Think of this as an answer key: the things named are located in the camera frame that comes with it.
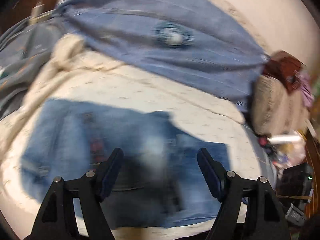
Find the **blue plaid blanket with emblem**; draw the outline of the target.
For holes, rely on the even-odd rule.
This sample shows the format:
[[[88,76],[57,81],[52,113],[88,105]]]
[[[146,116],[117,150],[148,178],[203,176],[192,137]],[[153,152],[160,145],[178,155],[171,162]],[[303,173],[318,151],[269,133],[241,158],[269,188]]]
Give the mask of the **blue plaid blanket with emblem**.
[[[267,55],[208,0],[62,0],[68,32],[127,64],[200,89],[249,111]]]

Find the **cream floral quilt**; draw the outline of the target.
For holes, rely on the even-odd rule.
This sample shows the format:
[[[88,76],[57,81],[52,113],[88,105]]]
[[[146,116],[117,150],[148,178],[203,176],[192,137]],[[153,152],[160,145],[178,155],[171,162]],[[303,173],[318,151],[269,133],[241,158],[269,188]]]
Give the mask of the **cream floral quilt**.
[[[1,211],[18,238],[31,232],[39,203],[22,189],[20,157],[47,99],[89,101],[139,112],[167,111],[189,134],[227,145],[231,168],[240,176],[273,179],[274,170],[227,100],[129,66],[63,36],[21,107],[1,121]]]

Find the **light blue denim pants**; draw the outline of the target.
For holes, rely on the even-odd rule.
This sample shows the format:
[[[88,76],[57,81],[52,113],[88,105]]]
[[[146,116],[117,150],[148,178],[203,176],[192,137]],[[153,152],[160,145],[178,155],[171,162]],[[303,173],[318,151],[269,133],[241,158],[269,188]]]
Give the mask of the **light blue denim pants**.
[[[208,189],[197,153],[205,148],[229,168],[227,147],[180,130],[164,111],[46,101],[21,157],[22,187],[42,201],[54,177],[80,178],[117,147],[124,153],[121,169],[101,204],[110,228],[172,228],[216,217],[220,203]]]

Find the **black electronic box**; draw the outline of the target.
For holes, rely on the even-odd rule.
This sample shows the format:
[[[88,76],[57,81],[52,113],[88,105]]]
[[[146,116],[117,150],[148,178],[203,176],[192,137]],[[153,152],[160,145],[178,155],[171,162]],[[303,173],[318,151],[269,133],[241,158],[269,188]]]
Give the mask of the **black electronic box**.
[[[283,170],[282,177],[277,183],[278,200],[284,206],[293,204],[304,206],[311,200],[313,189],[313,168],[307,163],[301,163]]]

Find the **white tube object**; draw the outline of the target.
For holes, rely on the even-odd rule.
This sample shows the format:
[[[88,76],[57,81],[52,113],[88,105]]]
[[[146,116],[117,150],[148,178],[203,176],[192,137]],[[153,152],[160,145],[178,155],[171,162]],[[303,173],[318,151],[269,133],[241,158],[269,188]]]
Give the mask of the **white tube object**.
[[[282,135],[274,135],[272,137],[267,138],[268,142],[273,145],[287,144],[287,143],[296,143],[301,142],[303,138],[300,134],[282,134]]]

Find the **beige striped pillow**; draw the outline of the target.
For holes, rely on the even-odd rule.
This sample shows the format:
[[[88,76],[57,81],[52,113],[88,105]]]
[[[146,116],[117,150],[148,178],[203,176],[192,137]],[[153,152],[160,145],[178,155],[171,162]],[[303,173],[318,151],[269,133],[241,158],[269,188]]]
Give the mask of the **beige striped pillow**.
[[[251,107],[253,130],[258,135],[306,130],[309,111],[300,90],[291,94],[274,77],[261,75],[255,84]]]

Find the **grey pillow with logo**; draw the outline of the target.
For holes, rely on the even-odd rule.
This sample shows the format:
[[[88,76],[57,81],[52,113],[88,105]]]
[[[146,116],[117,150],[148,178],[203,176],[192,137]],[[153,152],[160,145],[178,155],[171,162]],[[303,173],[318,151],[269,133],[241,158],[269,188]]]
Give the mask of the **grey pillow with logo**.
[[[21,20],[1,36],[1,119],[18,110],[56,42],[65,34],[56,20]]]

